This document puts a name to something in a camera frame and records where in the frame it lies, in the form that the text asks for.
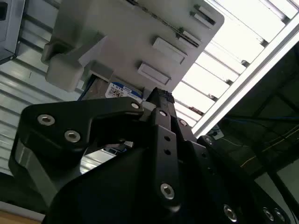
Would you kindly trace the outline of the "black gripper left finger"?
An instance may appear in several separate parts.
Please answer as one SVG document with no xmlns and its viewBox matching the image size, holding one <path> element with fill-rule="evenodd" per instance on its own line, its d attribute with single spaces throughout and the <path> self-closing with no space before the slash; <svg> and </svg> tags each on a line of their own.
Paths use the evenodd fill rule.
<svg viewBox="0 0 299 224">
<path fill-rule="evenodd" d="M 130 97 L 31 105 L 21 112 L 9 167 L 50 208 L 71 181 L 126 152 L 178 152 L 167 91 Z"/>
</svg>

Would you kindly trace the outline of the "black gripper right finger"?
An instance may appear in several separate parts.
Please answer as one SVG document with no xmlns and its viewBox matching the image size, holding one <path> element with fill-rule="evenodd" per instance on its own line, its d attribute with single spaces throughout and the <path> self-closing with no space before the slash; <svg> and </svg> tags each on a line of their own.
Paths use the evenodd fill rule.
<svg viewBox="0 0 299 224">
<path fill-rule="evenodd" d="M 224 178 L 249 178 L 250 176 L 225 152 L 224 147 L 220 146 L 212 137 L 208 135 L 196 138 L 191 127 L 175 112 L 175 99 L 171 93 L 167 93 L 168 108 L 171 114 L 171 121 L 175 127 L 175 132 L 180 141 L 191 141 L 195 145 L 204 149 L 207 157 L 204 161 L 210 160 L 215 165 L 216 170 Z"/>
</svg>

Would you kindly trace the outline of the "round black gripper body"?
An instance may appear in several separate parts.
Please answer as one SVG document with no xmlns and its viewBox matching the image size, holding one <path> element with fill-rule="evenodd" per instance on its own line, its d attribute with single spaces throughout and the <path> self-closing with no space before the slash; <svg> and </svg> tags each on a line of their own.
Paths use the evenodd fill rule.
<svg viewBox="0 0 299 224">
<path fill-rule="evenodd" d="M 255 182 L 205 147 L 126 152 L 64 186 L 46 224 L 288 224 Z"/>
</svg>

